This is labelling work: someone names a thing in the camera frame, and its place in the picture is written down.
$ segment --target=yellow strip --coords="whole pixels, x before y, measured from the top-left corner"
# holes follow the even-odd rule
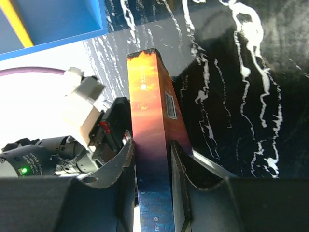
[[[33,43],[31,41],[31,38],[29,37],[22,21],[18,17],[18,14],[15,11],[10,0],[0,0],[0,8],[2,9],[9,23],[11,24],[22,45],[26,48],[32,47]]]

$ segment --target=black marble surface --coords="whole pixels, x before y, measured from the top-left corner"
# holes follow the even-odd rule
[[[84,42],[107,98],[156,47],[194,149],[245,177],[309,177],[309,0],[106,0]]]

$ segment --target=green light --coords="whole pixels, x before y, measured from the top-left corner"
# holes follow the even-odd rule
[[[28,171],[27,168],[23,168],[23,169],[21,170],[22,173],[26,173],[27,171]]]

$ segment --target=orange box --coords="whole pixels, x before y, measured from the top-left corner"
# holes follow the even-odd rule
[[[192,153],[168,71],[156,49],[127,57],[142,231],[174,231],[171,140]]]

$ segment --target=white label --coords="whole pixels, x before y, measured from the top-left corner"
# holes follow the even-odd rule
[[[177,119],[173,96],[165,92],[165,98],[166,98],[166,109],[168,112],[168,117],[171,119]]]

